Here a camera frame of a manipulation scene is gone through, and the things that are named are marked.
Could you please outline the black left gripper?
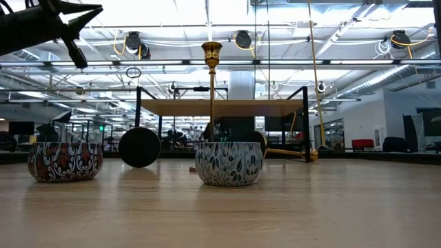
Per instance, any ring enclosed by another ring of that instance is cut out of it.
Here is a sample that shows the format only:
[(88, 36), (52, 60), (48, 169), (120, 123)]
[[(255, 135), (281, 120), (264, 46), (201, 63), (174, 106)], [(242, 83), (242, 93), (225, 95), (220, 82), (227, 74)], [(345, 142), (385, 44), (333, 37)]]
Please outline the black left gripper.
[(31, 37), (36, 43), (62, 39), (77, 68), (86, 68), (88, 62), (74, 42), (80, 31), (103, 11), (100, 4), (69, 3), (59, 0), (25, 0), (25, 17), (31, 25)]

